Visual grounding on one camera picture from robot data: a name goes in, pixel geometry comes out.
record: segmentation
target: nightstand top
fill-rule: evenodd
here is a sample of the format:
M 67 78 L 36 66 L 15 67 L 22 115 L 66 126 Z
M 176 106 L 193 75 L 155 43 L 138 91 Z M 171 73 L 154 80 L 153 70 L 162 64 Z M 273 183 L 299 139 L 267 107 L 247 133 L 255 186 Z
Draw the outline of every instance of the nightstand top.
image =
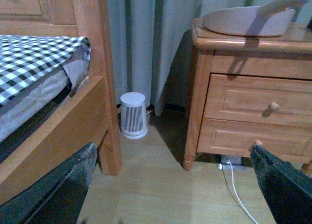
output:
M 312 54 L 312 32 L 306 24 L 291 23 L 281 37 L 238 37 L 214 33 L 202 26 L 202 19 L 193 19 L 193 42 L 203 50 L 261 51 Z

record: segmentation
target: bed post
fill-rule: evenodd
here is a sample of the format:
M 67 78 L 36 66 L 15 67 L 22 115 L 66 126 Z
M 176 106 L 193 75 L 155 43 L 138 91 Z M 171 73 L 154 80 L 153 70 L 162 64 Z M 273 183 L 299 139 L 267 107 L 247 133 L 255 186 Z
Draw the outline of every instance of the bed post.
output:
M 109 128 L 98 147 L 102 172 L 117 175 L 121 168 L 121 152 L 107 0 L 72 1 L 78 36 L 87 36 L 92 47 L 89 76 L 103 77 L 103 98 L 108 100 L 105 111 Z

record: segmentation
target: checkered bedspread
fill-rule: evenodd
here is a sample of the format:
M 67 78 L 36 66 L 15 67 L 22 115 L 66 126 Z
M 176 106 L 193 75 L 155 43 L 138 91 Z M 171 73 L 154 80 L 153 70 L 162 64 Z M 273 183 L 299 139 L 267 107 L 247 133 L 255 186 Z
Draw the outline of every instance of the checkered bedspread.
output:
M 0 35 L 0 108 L 30 84 L 66 63 L 85 37 L 27 37 Z

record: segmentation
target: drawer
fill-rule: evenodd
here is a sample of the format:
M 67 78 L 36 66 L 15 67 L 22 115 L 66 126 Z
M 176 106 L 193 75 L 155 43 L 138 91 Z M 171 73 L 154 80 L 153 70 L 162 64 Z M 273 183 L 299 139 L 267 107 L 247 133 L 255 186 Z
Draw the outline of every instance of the drawer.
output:
M 204 118 L 312 127 L 312 81 L 212 74 Z
M 312 79 L 312 55 L 216 51 L 212 72 Z
M 197 151 L 250 157 L 256 140 L 285 161 L 309 163 L 311 129 L 270 124 L 203 119 Z

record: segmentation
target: white cable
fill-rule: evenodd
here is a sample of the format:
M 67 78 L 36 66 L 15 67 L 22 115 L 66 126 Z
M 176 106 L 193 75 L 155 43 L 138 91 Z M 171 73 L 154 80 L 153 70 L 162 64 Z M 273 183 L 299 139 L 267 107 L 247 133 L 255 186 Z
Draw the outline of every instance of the white cable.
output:
M 151 110 L 151 111 L 148 111 L 147 113 L 146 113 L 146 116 L 148 116 L 151 112 L 153 112 L 154 110 Z
M 234 172 L 233 172 L 233 166 L 232 166 L 232 163 L 230 160 L 228 160 L 228 162 L 230 163 L 230 166 L 231 166 L 231 172 L 232 172 L 232 185 L 233 185 L 233 189 L 234 189 L 234 192 L 235 192 L 235 195 L 236 197 L 238 198 L 238 201 L 239 203 L 242 205 L 243 209 L 245 210 L 246 214 L 253 220 L 253 222 L 255 224 L 259 224 L 253 217 L 252 215 L 248 212 L 248 210 L 245 208 L 244 204 L 242 203 L 242 201 L 240 200 L 237 192 L 236 192 L 236 189 L 235 189 L 235 185 L 234 185 Z

